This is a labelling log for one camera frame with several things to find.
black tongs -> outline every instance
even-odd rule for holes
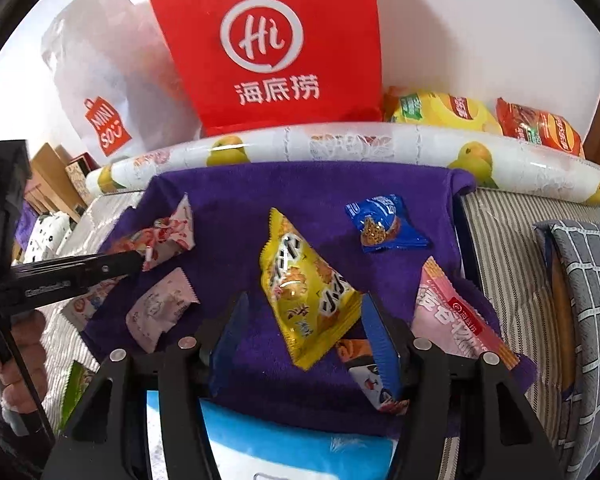
[[[554,450],[496,354],[477,360],[447,355],[414,338],[378,298],[365,297],[363,309],[381,320],[397,354],[400,398],[411,399],[387,478],[438,478],[450,398],[456,396],[462,415],[456,479],[560,479]],[[231,373],[247,314],[243,293],[219,318],[164,352],[114,350],[58,438],[43,480],[63,480],[69,472],[75,480],[150,479],[147,390],[158,390],[170,480],[219,480],[199,399],[212,397]]]
[[[411,399],[387,478],[438,477],[452,401],[459,403],[461,417],[457,480],[562,477],[542,425],[497,354],[448,355],[429,339],[414,337],[379,298],[366,296],[362,309],[363,320],[378,317],[395,350],[393,363],[376,360],[381,376],[382,365],[397,366],[397,400]]]

candy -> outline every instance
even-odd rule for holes
[[[376,196],[347,204],[346,212],[360,231],[360,243],[365,253],[429,245],[429,240],[407,221],[404,203],[397,195]]]
[[[158,218],[153,226],[120,238],[107,253],[134,250],[144,253],[142,270],[151,270],[181,252],[191,250],[194,245],[193,216],[189,197],[185,194],[171,216]]]
[[[507,103],[503,98],[498,98],[496,112],[507,137],[544,144],[584,158],[580,135],[564,117]]]
[[[78,361],[74,361],[74,364],[71,366],[71,371],[69,372],[69,381],[66,385],[66,390],[64,391],[64,397],[62,398],[60,430],[64,430],[69,417],[77,406],[82,394],[87,389],[87,386],[91,383],[94,375],[95,372],[92,372]]]
[[[146,291],[126,314],[126,327],[150,354],[163,332],[168,332],[191,303],[199,303],[196,293],[180,267]]]
[[[384,120],[502,134],[498,121],[480,101],[440,92],[412,93],[395,86],[384,96]]]
[[[509,370],[520,362],[460,297],[432,256],[422,266],[411,332],[433,341],[448,354],[477,358],[483,352],[495,352]]]
[[[291,360],[308,370],[360,318],[361,295],[274,208],[260,269]]]
[[[120,238],[112,244],[107,254],[138,251],[144,254],[142,270],[147,271],[184,251],[191,250],[194,245],[193,216],[189,197],[185,194],[170,217],[158,218],[153,226]],[[62,314],[78,332],[82,332],[111,289],[124,277],[103,280],[90,287],[86,294],[70,300],[62,308]]]
[[[391,415],[406,413],[409,401],[396,401],[391,392],[382,386],[382,379],[368,340],[340,339],[336,343],[336,350],[351,377],[376,410]]]

pink snack package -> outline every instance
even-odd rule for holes
[[[193,216],[189,197],[185,194],[171,216],[159,218],[152,227],[120,238],[107,254],[138,251],[144,254],[142,271],[147,271],[194,246]],[[92,286],[86,294],[69,300],[62,309],[62,314],[78,332],[83,331],[111,289],[123,278],[124,276],[118,276]]]
[[[151,354],[163,332],[168,332],[191,303],[199,303],[196,293],[180,267],[146,291],[126,314],[126,327]]]
[[[411,332],[448,354],[477,358],[483,352],[495,352],[509,370],[520,361],[460,297],[432,256],[422,266]]]

gray plaid cushion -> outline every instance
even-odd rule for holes
[[[571,220],[536,224],[554,238],[568,276],[576,331],[576,382],[564,447],[567,479],[584,480],[600,461],[600,224]]]

human hand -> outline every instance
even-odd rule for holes
[[[22,359],[27,365],[40,400],[44,399],[48,389],[45,370],[46,352],[40,343],[45,324],[45,316],[34,310],[26,319],[13,325],[11,329],[11,335],[20,349]],[[0,383],[4,385],[2,398],[10,409],[18,413],[36,411],[36,405],[14,359],[5,364],[0,362]]]

